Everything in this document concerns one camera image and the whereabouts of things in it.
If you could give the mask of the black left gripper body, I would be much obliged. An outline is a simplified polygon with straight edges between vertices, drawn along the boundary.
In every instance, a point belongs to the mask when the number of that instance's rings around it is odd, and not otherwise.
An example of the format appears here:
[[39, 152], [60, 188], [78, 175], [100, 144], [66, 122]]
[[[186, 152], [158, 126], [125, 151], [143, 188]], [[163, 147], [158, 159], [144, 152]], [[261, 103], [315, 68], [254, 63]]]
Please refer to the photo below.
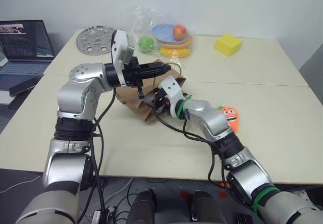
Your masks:
[[128, 87], [137, 88], [139, 99], [144, 98], [141, 67], [137, 57], [132, 56], [129, 64], [124, 65], [123, 76]]

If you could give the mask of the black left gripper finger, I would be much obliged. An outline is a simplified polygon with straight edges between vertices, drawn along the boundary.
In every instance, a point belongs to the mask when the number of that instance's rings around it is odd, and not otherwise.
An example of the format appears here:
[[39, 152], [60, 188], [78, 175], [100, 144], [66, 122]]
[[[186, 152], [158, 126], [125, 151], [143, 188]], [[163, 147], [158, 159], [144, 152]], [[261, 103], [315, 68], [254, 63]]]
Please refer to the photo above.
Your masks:
[[144, 79], [150, 79], [150, 78], [155, 78], [155, 77], [164, 75], [167, 72], [168, 72], [167, 70], [148, 70], [148, 71], [141, 71], [140, 78], [142, 80], [144, 80]]
[[168, 72], [171, 66], [163, 62], [152, 62], [140, 65], [141, 72]]

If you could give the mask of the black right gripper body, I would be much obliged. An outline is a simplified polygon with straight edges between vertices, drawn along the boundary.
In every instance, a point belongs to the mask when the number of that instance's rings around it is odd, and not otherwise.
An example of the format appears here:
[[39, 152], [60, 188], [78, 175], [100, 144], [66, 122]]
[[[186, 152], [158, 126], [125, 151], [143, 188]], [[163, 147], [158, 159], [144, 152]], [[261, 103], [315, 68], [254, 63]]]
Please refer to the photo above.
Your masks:
[[158, 114], [166, 113], [170, 115], [170, 101], [163, 89], [154, 88], [154, 109]]

